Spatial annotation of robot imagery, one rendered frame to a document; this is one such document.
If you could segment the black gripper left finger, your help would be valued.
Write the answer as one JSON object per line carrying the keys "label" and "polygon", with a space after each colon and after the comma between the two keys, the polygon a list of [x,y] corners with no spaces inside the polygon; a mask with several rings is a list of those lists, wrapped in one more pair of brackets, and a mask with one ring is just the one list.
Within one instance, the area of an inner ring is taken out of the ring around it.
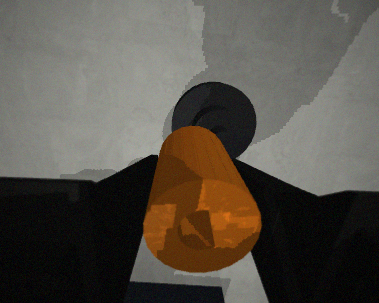
{"label": "black gripper left finger", "polygon": [[0,241],[72,242],[86,303],[123,303],[158,162],[101,180],[0,177]]}

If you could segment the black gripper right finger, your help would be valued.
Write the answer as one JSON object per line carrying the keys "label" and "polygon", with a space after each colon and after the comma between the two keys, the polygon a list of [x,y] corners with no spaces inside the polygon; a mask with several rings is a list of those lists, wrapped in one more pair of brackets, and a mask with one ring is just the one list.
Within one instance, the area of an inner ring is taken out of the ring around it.
{"label": "black gripper right finger", "polygon": [[379,191],[317,196],[231,160],[261,213],[250,251],[268,303],[323,303],[355,232],[379,227]]}

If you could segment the orange knob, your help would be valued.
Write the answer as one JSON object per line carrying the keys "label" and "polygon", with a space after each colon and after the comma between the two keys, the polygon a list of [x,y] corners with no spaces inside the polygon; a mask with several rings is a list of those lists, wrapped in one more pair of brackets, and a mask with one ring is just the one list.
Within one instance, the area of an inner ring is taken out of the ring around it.
{"label": "orange knob", "polygon": [[144,218],[153,255],[176,270],[206,273],[252,250],[261,213],[220,139],[200,126],[162,144]]}

